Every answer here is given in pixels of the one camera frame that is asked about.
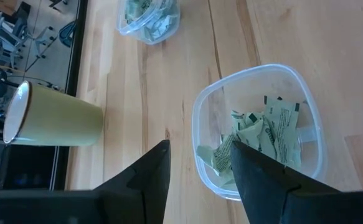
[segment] wood grain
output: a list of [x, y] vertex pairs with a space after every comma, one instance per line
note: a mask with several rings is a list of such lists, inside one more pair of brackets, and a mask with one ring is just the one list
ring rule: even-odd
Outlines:
[[182, 0], [177, 33], [154, 46], [114, 29], [116, 1], [90, 1], [78, 97], [105, 113], [102, 139], [72, 150], [69, 189], [91, 189], [162, 139], [172, 147], [165, 223], [246, 223], [197, 175], [192, 105], [244, 68], [285, 63], [306, 80], [328, 146], [325, 183], [363, 189], [363, 0]]

